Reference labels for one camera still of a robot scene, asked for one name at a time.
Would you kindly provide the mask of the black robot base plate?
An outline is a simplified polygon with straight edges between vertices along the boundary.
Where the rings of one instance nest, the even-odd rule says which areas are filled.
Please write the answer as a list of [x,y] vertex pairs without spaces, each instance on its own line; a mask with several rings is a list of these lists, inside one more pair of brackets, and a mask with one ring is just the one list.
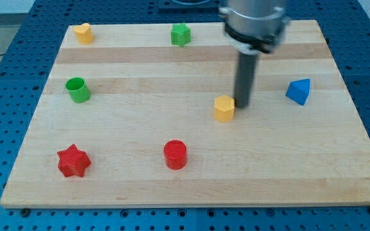
[[191,11],[204,12],[217,10],[219,7],[227,4],[223,0],[158,0],[158,12],[174,12],[174,11]]

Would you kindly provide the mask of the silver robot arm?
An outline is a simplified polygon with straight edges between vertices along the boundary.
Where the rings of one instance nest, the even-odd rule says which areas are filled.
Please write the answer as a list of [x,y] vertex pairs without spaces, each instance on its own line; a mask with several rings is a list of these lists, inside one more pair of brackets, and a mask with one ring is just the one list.
[[228,0],[219,8],[224,33],[245,55],[271,53],[284,39],[289,22],[286,0]]

